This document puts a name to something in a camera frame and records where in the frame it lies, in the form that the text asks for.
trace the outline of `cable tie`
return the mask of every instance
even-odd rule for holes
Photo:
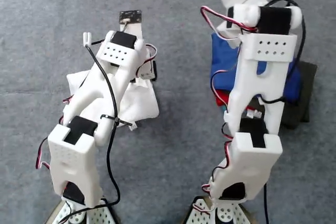
[[[126,121],[123,121],[123,120],[121,120],[120,118],[114,118],[114,117],[112,117],[112,116],[110,116],[110,115],[105,115],[105,114],[103,114],[103,115],[100,116],[100,119],[102,119],[102,118],[107,118],[107,119],[114,120],[116,123],[118,123],[118,125],[119,125],[119,123],[122,123],[122,124],[125,124],[125,125],[127,125],[127,126],[132,126],[131,123],[126,122]]]

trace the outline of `white connector plug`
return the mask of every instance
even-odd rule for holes
[[[83,46],[85,47],[86,45],[88,45],[89,47],[91,46],[91,33],[85,32],[83,33]]]

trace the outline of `gray carpet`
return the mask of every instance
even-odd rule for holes
[[[307,21],[303,59],[319,66],[311,122],[282,129],[283,155],[269,181],[270,221],[334,223],[336,205],[336,0],[295,0]],[[159,49],[160,116],[117,131],[112,169],[122,223],[180,223],[223,159],[222,115],[209,89],[211,30],[199,7],[220,0],[0,0],[0,222],[44,223],[59,202],[50,175],[34,170],[37,146],[69,94],[65,75],[88,69],[82,33],[102,39],[118,12],[143,10],[143,34]],[[45,146],[45,159],[49,159]],[[105,164],[106,197],[116,195]],[[245,206],[264,223],[262,194]]]

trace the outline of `red fabric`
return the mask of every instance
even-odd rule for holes
[[[220,98],[222,98],[227,104],[229,104],[229,93],[220,89],[216,89],[217,94],[219,95]],[[217,106],[223,106],[224,103],[215,96],[216,99],[216,104]],[[253,108],[252,106],[247,106],[246,107],[249,110],[255,110],[255,108]]]

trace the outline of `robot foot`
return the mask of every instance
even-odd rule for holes
[[[211,209],[211,201],[206,196],[197,196],[191,204],[182,224],[254,224],[245,208],[237,204],[230,207]]]
[[[107,203],[106,199],[100,201],[101,205]],[[46,221],[46,224],[59,224],[60,220],[68,214],[70,214],[69,206],[62,201]],[[64,224],[120,224],[120,221],[111,207],[103,207],[89,210],[86,214],[74,215]]]

